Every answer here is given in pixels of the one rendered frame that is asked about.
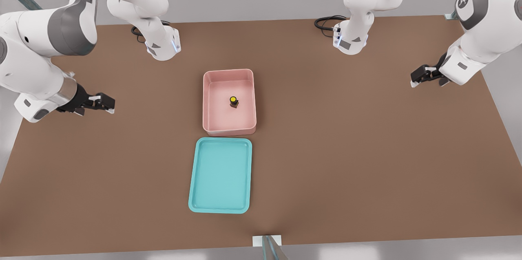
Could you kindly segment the pink plastic box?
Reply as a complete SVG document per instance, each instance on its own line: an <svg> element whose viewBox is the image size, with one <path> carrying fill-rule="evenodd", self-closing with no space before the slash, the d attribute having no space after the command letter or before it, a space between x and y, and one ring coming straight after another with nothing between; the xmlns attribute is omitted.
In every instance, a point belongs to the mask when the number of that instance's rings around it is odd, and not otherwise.
<svg viewBox="0 0 522 260"><path fill-rule="evenodd" d="M237 108L229 98L237 97ZM252 135L256 131L254 74L250 69L209 71L203 75L202 125L209 136Z"/></svg>

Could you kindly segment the pale blue-green tray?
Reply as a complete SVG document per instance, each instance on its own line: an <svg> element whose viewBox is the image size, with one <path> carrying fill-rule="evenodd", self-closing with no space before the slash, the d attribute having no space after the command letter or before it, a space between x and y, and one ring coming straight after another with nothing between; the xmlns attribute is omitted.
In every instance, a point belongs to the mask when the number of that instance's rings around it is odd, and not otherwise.
<svg viewBox="0 0 522 260"><path fill-rule="evenodd" d="M195 146L188 206L244 214L250 207L253 145L246 138L202 137Z"/></svg>

